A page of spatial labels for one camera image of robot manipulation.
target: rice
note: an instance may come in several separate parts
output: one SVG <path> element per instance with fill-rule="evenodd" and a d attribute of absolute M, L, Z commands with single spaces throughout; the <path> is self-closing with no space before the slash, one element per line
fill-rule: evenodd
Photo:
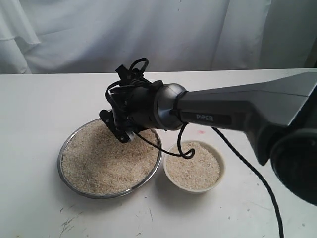
<path fill-rule="evenodd" d="M 182 143 L 182 150 L 195 149 L 192 159 L 169 155 L 166 161 L 168 174 L 178 185 L 193 189 L 205 189 L 213 186 L 220 176 L 220 165 L 212 153 L 204 149 L 198 142 Z M 177 146 L 171 150 L 178 153 Z"/>
<path fill-rule="evenodd" d="M 140 133 L 158 144 L 151 130 Z M 62 156 L 66 179 L 79 191 L 108 195 L 141 182 L 154 168 L 159 151 L 137 136 L 122 144 L 107 126 L 96 120 L 69 141 Z"/>

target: white backdrop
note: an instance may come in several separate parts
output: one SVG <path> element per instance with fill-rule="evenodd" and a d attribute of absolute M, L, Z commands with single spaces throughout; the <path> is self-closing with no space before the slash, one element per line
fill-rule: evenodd
<path fill-rule="evenodd" d="M 1 0 L 0 73 L 303 67 L 316 0 Z"/>

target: stainless steel bowl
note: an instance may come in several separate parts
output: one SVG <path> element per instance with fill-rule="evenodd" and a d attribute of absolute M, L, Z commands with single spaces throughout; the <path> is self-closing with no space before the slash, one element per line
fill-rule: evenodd
<path fill-rule="evenodd" d="M 58 173 L 59 173 L 59 176 L 61 178 L 61 180 L 71 189 L 73 190 L 74 192 L 76 192 L 77 194 L 79 195 L 82 195 L 82 196 L 85 196 L 85 197 L 88 197 L 88 198 L 95 198 L 95 199 L 108 199 L 108 198 L 115 198 L 115 197 L 121 197 L 121 196 L 124 196 L 124 195 L 127 195 L 131 192 L 133 192 L 134 190 L 136 190 L 137 188 L 141 187 L 143 184 L 145 184 L 147 181 L 150 180 L 150 178 L 154 175 L 154 173 L 157 171 L 158 167 L 159 167 L 159 164 L 161 162 L 161 159 L 162 159 L 162 152 L 159 151 L 158 152 L 158 159 L 157 159 L 157 162 L 156 164 L 154 165 L 154 168 L 151 170 L 151 172 L 141 181 L 139 182 L 137 185 L 133 186 L 132 188 L 129 188 L 125 191 L 122 191 L 120 193 L 114 193 L 114 194 L 104 194 L 104 195 L 96 195 L 96 194 L 93 194 L 93 193 L 88 193 L 88 192 L 82 192 L 82 191 L 79 191 L 77 188 L 75 188 L 68 180 L 67 178 L 65 177 L 65 174 L 63 172 L 63 169 L 62 169 L 62 161 L 63 161 L 63 154 L 64 154 L 64 150 L 65 148 L 67 147 L 68 143 L 70 142 L 70 140 L 73 138 L 73 136 L 78 133 L 80 130 L 82 130 L 86 125 L 94 122 L 94 121 L 97 121 L 97 120 L 101 120 L 101 119 L 96 119 L 96 120 L 93 120 L 89 123 L 86 123 L 84 124 L 82 127 L 78 128 L 75 132 L 73 132 L 69 138 L 64 142 L 60 152 L 59 152 L 59 155 L 58 155 L 58 160 L 57 160 L 57 169 L 58 169 Z M 155 134 L 156 136 L 156 139 L 158 141 L 158 146 L 161 148 L 162 147 L 162 143 L 160 141 L 160 138 L 159 138 L 159 135 L 157 134 L 157 132 L 153 129 L 151 129 L 151 131 Z"/>

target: white ceramic bowl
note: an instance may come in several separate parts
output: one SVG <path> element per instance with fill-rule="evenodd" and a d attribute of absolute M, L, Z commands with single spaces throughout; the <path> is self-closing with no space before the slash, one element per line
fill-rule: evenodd
<path fill-rule="evenodd" d="M 185 188 L 181 185 L 179 185 L 178 183 L 176 183 L 172 178 L 171 176 L 169 175 L 168 173 L 168 170 L 167 170 L 167 167 L 166 167 L 166 161 L 167 161 L 167 158 L 168 158 L 168 154 L 165 154 L 165 157 L 164 157 L 164 163 L 163 163 L 163 167 L 164 167 L 164 171 L 165 171 L 165 174 L 166 176 L 168 177 L 168 179 L 174 184 L 176 185 L 178 188 L 180 188 L 181 190 L 184 190 L 188 193 L 194 193 L 194 194 L 198 194 L 198 193 L 203 193 L 203 192 L 207 192 L 208 190 L 211 190 L 215 187 L 217 187 L 217 185 L 220 183 L 220 181 L 222 180 L 223 178 L 223 175 L 224 175 L 224 172 L 225 172 L 225 164 L 224 164 L 224 159 L 223 157 L 221 156 L 221 154 L 215 149 L 213 148 L 211 145 L 208 145 L 202 141 L 198 141 L 198 140 L 185 140 L 185 141 L 182 141 L 182 143 L 184 142 L 198 142 L 201 147 L 203 147 L 204 149 L 208 150 L 209 152 L 211 152 L 214 157 L 217 159 L 219 165 L 220 165 L 220 175 L 219 175 L 219 178 L 217 180 L 217 182 L 212 185 L 211 187 L 208 187 L 208 188 L 205 188 L 205 189 L 199 189 L 199 190 L 195 190 L 195 189 L 189 189 L 189 188 Z M 177 146 L 177 144 L 174 144 L 172 147 L 169 148 L 169 152 L 175 147 Z"/>

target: white table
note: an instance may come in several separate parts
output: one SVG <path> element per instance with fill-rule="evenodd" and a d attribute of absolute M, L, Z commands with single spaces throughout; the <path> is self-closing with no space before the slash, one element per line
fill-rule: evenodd
<path fill-rule="evenodd" d="M 148 80 L 200 90 L 268 81 L 316 69 L 146 73 Z M 162 167 L 134 193 L 91 200 L 68 189 L 56 160 L 65 139 L 108 109 L 116 74 L 0 75 L 1 238 L 276 238 L 269 195 L 259 179 L 208 127 L 189 125 L 184 139 L 215 146 L 226 160 L 223 182 L 203 195 L 185 194 Z M 178 132 L 159 131 L 164 148 Z M 261 167 L 244 134 L 224 131 L 276 195 L 287 238 L 315 238 L 317 207 L 288 191 L 270 164 Z"/>

